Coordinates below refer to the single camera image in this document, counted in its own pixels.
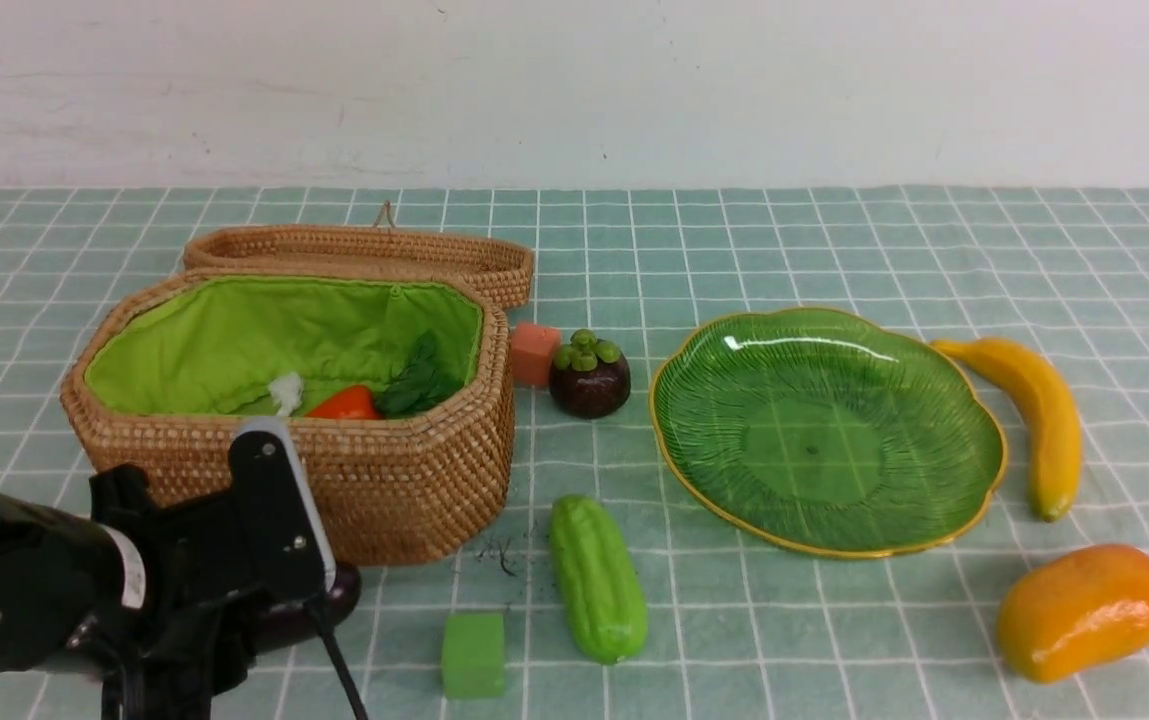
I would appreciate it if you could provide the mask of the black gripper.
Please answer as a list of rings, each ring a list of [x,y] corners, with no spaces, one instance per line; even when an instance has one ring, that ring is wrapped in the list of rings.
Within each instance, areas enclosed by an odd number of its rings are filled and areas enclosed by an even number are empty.
[[[248,678],[273,606],[272,466],[232,466],[228,488],[168,508],[134,465],[90,493],[90,518],[45,511],[74,602],[44,669],[97,679],[105,719],[208,719]]]

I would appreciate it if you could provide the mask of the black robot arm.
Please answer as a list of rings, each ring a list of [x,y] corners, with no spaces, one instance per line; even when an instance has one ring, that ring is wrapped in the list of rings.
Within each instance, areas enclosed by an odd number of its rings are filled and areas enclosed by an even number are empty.
[[[200,597],[182,520],[213,502],[159,506],[142,469],[90,480],[91,518],[0,491],[0,675],[94,676],[103,719],[208,719],[257,664],[248,597]]]

